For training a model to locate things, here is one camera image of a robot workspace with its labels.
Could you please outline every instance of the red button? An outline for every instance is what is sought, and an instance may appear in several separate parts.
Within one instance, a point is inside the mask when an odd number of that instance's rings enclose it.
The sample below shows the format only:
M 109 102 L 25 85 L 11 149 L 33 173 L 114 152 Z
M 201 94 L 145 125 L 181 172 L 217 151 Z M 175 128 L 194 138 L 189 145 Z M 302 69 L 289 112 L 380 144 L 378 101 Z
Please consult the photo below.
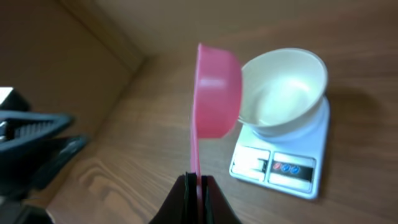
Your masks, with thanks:
M 282 166 L 282 164 L 280 162 L 277 162 L 274 164 L 273 168 L 274 169 L 279 169 Z

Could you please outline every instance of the scale base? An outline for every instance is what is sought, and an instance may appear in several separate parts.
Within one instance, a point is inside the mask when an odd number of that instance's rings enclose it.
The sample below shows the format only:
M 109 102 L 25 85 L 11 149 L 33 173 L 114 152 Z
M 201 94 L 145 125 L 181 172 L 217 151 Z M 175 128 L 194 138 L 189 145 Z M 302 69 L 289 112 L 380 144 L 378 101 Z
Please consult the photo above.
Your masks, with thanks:
M 229 173 L 294 196 L 317 198 L 329 117 L 324 97 L 311 122 L 283 136 L 264 138 L 243 125 Z

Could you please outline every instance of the bowl rim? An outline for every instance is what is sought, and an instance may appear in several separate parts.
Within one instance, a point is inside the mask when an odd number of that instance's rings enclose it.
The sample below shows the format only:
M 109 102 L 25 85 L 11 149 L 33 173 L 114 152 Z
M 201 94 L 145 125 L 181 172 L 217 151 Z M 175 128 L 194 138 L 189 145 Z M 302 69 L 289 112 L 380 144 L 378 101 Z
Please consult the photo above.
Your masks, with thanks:
M 257 57 L 251 59 L 250 61 L 246 62 L 243 67 L 242 67 L 242 81 L 244 82 L 244 72 L 243 70 L 249 66 L 250 63 L 253 63 L 256 60 L 261 59 L 263 56 L 265 56 L 266 54 L 273 54 L 273 53 L 277 53 L 277 52 L 283 52 L 283 51 L 294 51 L 294 52 L 300 52 L 300 53 L 304 53 L 308 56 L 313 57 L 314 59 L 317 60 L 317 62 L 321 65 L 321 68 L 323 70 L 323 75 L 325 76 L 325 81 L 322 83 L 322 87 L 321 87 L 321 91 L 319 91 L 318 96 L 315 98 L 316 100 L 314 100 L 309 106 L 307 106 L 307 108 L 305 110 L 303 110 L 301 113 L 299 113 L 298 115 L 290 118 L 287 121 L 284 121 L 282 123 L 279 124 L 272 124 L 272 125 L 260 125 L 260 124 L 254 124 L 254 123 L 250 123 L 250 122 L 246 122 L 242 116 L 241 116 L 241 112 L 239 111 L 239 117 L 238 117 L 238 121 L 243 123 L 243 124 L 248 124 L 250 126 L 254 126 L 254 127 L 258 127 L 258 128 L 273 128 L 273 127 L 278 127 L 278 126 L 282 126 L 285 125 L 291 121 L 294 121 L 296 119 L 298 119 L 299 117 L 305 115 L 309 110 L 311 110 L 311 108 L 313 108 L 318 102 L 319 100 L 323 97 L 323 95 L 325 94 L 325 90 L 326 90 L 326 86 L 328 84 L 328 70 L 327 67 L 325 65 L 325 63 L 323 62 L 323 60 L 315 53 L 309 51 L 309 50 L 305 50 L 305 49 L 300 49 L 300 48 L 295 48 L 295 47 L 287 47 L 287 48 L 283 48 L 283 49 L 276 49 L 276 50 L 271 50 L 269 52 L 266 52 L 264 54 L 260 54 Z

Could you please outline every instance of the wooden table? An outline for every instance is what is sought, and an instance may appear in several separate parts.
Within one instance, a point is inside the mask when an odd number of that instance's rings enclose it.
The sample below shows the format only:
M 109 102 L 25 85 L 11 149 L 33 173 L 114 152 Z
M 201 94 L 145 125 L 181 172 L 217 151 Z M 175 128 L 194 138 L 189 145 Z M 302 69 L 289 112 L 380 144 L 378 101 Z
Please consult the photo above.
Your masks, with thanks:
M 240 124 L 200 142 L 243 223 L 398 223 L 398 5 L 350 5 L 206 44 L 242 63 L 282 47 L 318 54 L 329 71 L 331 123 L 318 200 L 228 174 Z M 149 60 L 49 206 L 58 223 L 147 223 L 189 170 L 195 48 Z

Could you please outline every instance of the blue button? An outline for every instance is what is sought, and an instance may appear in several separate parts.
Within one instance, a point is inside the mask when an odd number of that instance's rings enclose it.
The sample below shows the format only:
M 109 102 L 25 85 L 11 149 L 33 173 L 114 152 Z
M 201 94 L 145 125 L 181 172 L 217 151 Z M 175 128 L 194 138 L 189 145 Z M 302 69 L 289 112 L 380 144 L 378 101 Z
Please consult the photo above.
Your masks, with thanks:
M 288 164 L 284 164 L 282 166 L 282 172 L 287 172 L 287 171 L 289 171 L 289 169 L 290 169 L 290 166 Z
M 292 174 L 298 174 L 300 172 L 300 168 L 298 166 L 293 166 L 290 172 Z

